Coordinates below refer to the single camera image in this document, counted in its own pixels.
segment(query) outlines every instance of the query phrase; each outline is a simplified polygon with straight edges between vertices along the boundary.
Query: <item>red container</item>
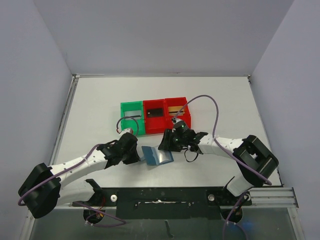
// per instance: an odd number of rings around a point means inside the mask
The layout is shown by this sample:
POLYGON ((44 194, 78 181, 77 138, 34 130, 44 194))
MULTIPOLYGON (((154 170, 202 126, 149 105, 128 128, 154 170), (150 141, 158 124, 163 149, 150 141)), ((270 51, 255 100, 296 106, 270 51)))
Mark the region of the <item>red container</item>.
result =
MULTIPOLYGON (((164 112, 166 115, 166 128, 172 129, 174 124, 171 119, 174 117, 182 106, 187 103, 186 97, 174 97, 164 99, 164 112)), ((184 108, 184 112, 177 116, 178 119, 185 121, 189 128, 191 128, 191 115, 188 106, 184 108)))
POLYGON ((165 100, 143 101, 144 126, 146 134, 162 134, 167 128, 166 119, 169 117, 165 109, 165 100))

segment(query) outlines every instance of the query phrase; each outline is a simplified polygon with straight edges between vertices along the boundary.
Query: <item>green container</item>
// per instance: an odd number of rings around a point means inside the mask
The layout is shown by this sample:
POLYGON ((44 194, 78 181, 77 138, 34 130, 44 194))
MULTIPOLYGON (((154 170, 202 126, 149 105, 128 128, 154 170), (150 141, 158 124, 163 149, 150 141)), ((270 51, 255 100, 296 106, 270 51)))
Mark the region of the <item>green container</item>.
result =
MULTIPOLYGON (((142 101, 131 101, 121 103, 121 117, 131 116, 136 119, 139 125, 138 135, 145 135, 145 114, 144 114, 144 104, 142 101)), ((137 124, 132 119, 122 119, 121 129, 132 128, 133 134, 137 133, 137 124)))

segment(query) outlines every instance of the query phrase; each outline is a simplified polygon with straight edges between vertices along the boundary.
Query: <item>gray wall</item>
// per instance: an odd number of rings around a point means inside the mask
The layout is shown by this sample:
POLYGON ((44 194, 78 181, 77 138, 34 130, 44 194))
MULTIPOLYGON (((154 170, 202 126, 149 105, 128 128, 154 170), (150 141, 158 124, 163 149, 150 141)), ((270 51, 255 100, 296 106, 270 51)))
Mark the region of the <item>gray wall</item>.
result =
POLYGON ((294 186, 308 240, 318 240, 320 1, 295 0, 252 74, 252 89, 280 174, 294 186))
POLYGON ((71 72, 251 74, 293 0, 34 0, 71 72))
POLYGON ((32 0, 0 1, 0 239, 19 238, 18 189, 49 162, 71 73, 32 0))

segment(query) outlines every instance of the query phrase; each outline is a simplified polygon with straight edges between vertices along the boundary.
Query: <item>white table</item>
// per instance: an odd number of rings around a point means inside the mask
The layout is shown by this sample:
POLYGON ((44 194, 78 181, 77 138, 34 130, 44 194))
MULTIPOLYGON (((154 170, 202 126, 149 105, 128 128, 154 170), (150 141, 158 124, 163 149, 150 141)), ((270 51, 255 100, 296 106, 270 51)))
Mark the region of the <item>white table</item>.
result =
MULTIPOLYGON (((93 145, 117 137, 116 122, 120 103, 207 94, 215 98, 220 115, 216 134, 226 138, 257 136, 269 146, 246 77, 96 77, 80 78, 72 101, 63 138, 54 164, 85 155, 93 145)), ((192 129, 211 133, 216 109, 208 98, 189 105, 192 129)), ((141 146, 157 146, 161 134, 138 137, 141 146)), ((94 179, 101 187, 219 187, 239 173, 232 159, 212 154, 200 155, 188 163, 183 153, 173 153, 174 162, 148 166, 145 161, 120 163, 93 172, 83 179, 94 179)), ((273 186, 281 186, 278 171, 270 176, 273 186)))

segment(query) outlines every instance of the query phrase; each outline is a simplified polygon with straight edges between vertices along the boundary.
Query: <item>metal frame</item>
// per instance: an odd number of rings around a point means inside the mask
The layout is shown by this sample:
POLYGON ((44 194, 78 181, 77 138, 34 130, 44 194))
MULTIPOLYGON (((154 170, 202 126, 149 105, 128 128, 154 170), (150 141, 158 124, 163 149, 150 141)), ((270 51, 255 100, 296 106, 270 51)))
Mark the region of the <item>metal frame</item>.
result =
MULTIPOLYGON (((57 159, 62 138, 65 132, 66 124, 68 121, 70 109, 72 106, 73 98, 77 89, 79 78, 105 78, 105 77, 198 77, 198 75, 193 74, 180 74, 180 72, 172 72, 168 74, 154 75, 154 74, 146 74, 146 75, 124 75, 124 76, 109 76, 105 74, 74 74, 72 75, 71 85, 68 93, 68 97, 66 100, 65 108, 63 111, 61 123, 59 126, 56 142, 54 145, 54 149, 52 152, 52 156, 49 164, 52 165, 57 159)), ((201 77, 212 77, 212 75, 201 76, 201 77)), ((263 188, 253 188, 250 190, 251 194, 251 206, 243 206, 244 208, 287 208, 288 214, 291 219, 292 227, 297 240, 305 240, 303 229, 298 218, 297 208, 298 202, 295 196, 295 192, 293 188, 290 187, 263 187, 263 188)), ((71 207, 71 205, 61 205, 58 206, 57 209, 77 209, 77 207, 71 207)), ((29 240, 32 229, 34 226, 35 219, 32 216, 31 212, 27 212, 26 220, 24 222, 20 240, 29 240)))

